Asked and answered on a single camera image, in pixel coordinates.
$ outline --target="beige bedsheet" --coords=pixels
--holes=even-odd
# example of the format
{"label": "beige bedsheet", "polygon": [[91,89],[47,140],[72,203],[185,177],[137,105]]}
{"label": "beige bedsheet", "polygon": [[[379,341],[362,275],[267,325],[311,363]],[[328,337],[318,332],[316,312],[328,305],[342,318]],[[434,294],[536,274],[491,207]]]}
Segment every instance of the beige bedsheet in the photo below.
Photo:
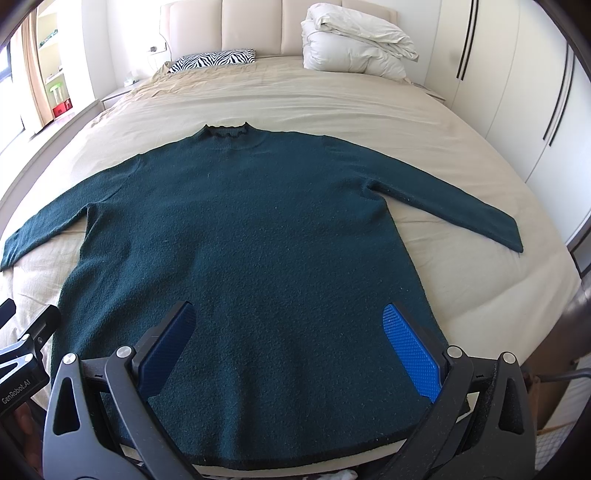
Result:
{"label": "beige bedsheet", "polygon": [[[301,57],[268,58],[244,66],[156,74],[99,115],[60,153],[15,212],[1,243],[81,180],[191,135],[205,123],[247,121],[272,131],[332,135],[428,171],[515,218],[524,244],[521,255],[387,199],[449,342],[470,355],[496,358],[512,351],[525,360],[580,283],[569,253],[528,187],[480,135],[420,89],[361,74],[304,70],[301,64]],[[1,345],[15,341],[45,304],[57,303],[84,233],[85,220],[1,274],[0,298],[14,298],[18,309],[1,334]],[[47,392],[37,398],[46,403]]]}

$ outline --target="bed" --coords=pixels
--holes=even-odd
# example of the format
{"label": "bed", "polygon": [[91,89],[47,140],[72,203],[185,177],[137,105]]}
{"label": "bed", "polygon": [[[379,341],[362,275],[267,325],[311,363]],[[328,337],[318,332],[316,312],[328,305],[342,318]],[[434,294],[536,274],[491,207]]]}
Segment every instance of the bed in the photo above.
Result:
{"label": "bed", "polygon": [[[554,326],[580,279],[566,247],[533,194],[471,127],[421,89],[379,77],[302,67],[299,22],[311,0],[184,0],[165,5],[161,31],[173,59],[200,51],[255,48],[255,63],[161,69],[87,125],[50,164],[11,218],[1,243],[30,216],[85,178],[138,153],[194,134],[203,125],[330,135],[410,163],[511,215],[524,252],[386,198],[443,333],[469,355],[524,361]],[[395,21],[391,10],[343,6]],[[199,28],[195,28],[195,19]],[[17,315],[0,345],[16,341],[77,263],[86,221],[27,254],[1,274],[0,297]],[[35,398],[46,406],[48,388]],[[212,475],[291,475],[357,465],[399,448],[277,471]]]}

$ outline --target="sweater collar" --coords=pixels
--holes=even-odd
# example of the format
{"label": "sweater collar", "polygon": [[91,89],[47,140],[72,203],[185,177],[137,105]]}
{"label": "sweater collar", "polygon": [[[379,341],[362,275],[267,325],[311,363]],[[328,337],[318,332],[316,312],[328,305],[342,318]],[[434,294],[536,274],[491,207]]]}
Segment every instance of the sweater collar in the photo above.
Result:
{"label": "sweater collar", "polygon": [[241,150],[243,148],[252,148],[259,145],[267,132],[257,130],[244,123],[239,127],[213,127],[205,125],[193,137],[204,143],[204,147],[216,150]]}

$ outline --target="headboard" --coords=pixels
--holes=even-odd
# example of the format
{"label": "headboard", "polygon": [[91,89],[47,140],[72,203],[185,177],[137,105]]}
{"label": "headboard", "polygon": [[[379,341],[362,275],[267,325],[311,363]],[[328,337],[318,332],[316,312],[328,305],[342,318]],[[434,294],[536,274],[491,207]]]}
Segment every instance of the headboard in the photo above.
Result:
{"label": "headboard", "polygon": [[[398,14],[363,0],[324,0],[391,23]],[[172,60],[183,55],[254,48],[257,56],[302,55],[301,25],[317,0],[181,0],[160,9],[160,33]]]}

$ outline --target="sweater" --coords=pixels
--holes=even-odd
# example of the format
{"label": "sweater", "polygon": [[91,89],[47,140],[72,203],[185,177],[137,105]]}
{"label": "sweater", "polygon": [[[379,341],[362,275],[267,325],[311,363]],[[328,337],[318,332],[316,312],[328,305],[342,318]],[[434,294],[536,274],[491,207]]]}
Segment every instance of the sweater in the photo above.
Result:
{"label": "sweater", "polygon": [[445,343],[380,194],[523,250],[513,218],[400,160],[245,124],[80,182],[8,238],[0,270],[85,215],[52,378],[66,353],[108,356],[188,300],[196,331],[150,399],[180,450],[234,469],[320,462],[406,438],[430,405],[386,305]]}

